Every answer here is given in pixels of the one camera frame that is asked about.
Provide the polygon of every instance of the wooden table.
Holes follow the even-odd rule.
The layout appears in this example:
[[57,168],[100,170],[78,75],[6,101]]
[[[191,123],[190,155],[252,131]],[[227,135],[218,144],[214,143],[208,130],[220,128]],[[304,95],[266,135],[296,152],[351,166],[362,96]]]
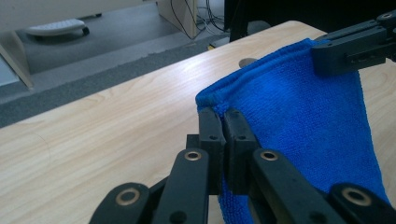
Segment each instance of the wooden table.
[[[306,37],[289,21],[0,130],[0,222],[87,223],[119,184],[152,186],[169,175],[186,134],[198,132],[195,95],[238,69]],[[396,204],[396,65],[361,71],[367,112]],[[209,223],[221,223],[211,198]]]

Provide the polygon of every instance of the black metal bracket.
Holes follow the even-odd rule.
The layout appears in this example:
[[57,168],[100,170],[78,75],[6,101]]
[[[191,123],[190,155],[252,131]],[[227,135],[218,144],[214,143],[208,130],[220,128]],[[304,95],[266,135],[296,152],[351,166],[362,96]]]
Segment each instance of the black metal bracket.
[[311,49],[319,76],[342,75],[384,63],[386,58],[396,62],[396,10],[317,40],[328,40]]
[[208,195],[221,194],[224,176],[233,194],[247,195],[255,223],[394,223],[396,211],[370,190],[312,187],[280,152],[261,148],[235,109],[223,119],[199,113],[199,134],[187,136],[170,175],[150,189],[128,183],[111,190],[91,224],[206,223]]

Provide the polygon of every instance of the blue towel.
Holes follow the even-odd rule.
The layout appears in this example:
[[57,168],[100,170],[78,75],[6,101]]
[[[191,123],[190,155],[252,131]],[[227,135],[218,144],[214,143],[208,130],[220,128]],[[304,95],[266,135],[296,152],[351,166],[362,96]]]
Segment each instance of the blue towel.
[[[316,188],[361,185],[388,202],[375,157],[358,72],[315,75],[305,39],[271,53],[201,91],[198,110],[222,118],[240,110],[262,147],[281,151]],[[246,196],[219,197],[226,223],[252,223]]]

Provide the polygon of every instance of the gray floor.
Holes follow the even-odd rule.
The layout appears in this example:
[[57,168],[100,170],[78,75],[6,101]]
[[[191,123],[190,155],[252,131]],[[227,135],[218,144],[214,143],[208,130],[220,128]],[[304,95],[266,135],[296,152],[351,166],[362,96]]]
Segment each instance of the gray floor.
[[[213,2],[212,11],[217,16],[222,15],[221,1]],[[205,7],[205,1],[198,2],[198,7]],[[0,87],[0,104],[194,41],[161,17],[155,3],[105,12],[98,18],[81,19],[90,28],[91,33],[87,36],[75,32],[36,41],[18,31],[35,86],[28,90],[17,82]],[[211,35],[203,31],[195,40]]]

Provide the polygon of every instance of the folded towel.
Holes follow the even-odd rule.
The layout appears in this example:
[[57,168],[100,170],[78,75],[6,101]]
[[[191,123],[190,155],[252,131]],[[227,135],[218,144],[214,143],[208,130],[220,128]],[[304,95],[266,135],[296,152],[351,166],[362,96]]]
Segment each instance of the folded towel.
[[[305,39],[219,80],[196,96],[222,118],[240,110],[262,147],[281,151],[316,188],[361,185],[388,201],[375,157],[358,72],[315,75]],[[251,223],[246,196],[219,197],[226,223]]]

